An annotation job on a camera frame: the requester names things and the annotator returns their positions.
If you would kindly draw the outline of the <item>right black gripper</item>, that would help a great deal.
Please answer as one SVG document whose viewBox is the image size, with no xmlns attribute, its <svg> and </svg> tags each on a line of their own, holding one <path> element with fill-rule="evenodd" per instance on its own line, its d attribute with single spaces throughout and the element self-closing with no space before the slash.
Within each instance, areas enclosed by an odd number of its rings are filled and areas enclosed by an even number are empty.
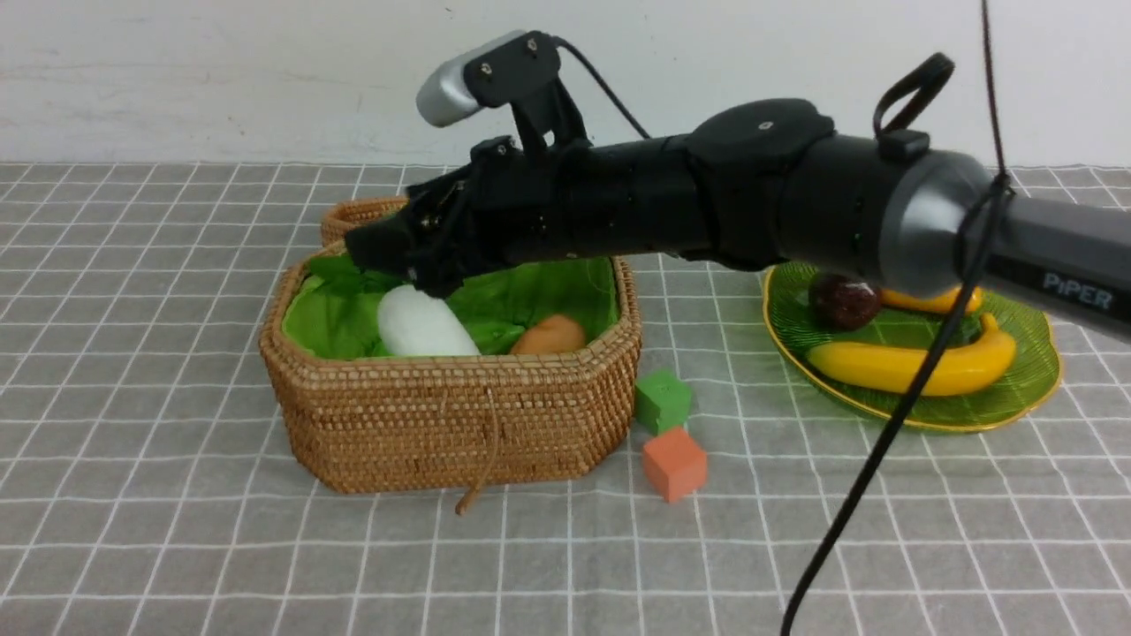
<svg viewBox="0 0 1131 636">
<path fill-rule="evenodd" d="M 608 264 L 582 248 L 582 225 L 599 209 L 613 148 L 569 141 L 534 156 L 510 137 L 481 141 L 463 167 L 413 184 L 407 203 L 345 233 L 360 270 L 391 276 L 444 300 L 465 282 L 529 264 Z"/>
</svg>

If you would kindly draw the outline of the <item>right grey black robot arm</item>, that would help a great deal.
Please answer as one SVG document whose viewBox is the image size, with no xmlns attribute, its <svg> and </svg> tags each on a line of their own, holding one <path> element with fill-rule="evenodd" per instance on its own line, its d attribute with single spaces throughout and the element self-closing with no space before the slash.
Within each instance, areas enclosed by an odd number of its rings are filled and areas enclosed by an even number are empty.
<svg viewBox="0 0 1131 636">
<path fill-rule="evenodd" d="M 533 154 L 483 141 L 349 230 L 360 269 L 437 296 L 523 264 L 670 253 L 734 270 L 785 261 L 932 298 L 982 287 L 1128 340 L 1128 214 L 1017 196 L 926 134 L 837 134 L 800 98 L 731 108 L 694 132 Z"/>
</svg>

